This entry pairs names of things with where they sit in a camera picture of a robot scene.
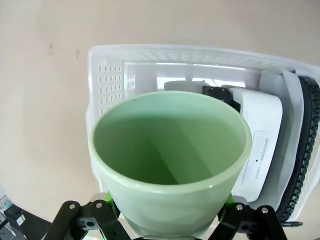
black tire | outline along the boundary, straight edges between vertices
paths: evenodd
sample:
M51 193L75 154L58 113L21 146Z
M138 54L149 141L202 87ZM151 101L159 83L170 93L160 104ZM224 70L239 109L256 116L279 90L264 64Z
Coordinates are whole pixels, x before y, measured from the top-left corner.
M320 87L312 78L300 76L299 80L303 93L304 113L293 172L276 210L276 215L282 224L289 219L299 200L320 120Z

green cup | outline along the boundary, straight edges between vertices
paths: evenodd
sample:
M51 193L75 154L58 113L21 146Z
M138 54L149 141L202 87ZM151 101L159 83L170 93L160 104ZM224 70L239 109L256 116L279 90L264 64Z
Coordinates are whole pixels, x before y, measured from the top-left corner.
M197 236L224 205L249 157L241 115L220 100L163 91L106 112L89 139L103 192L141 236Z

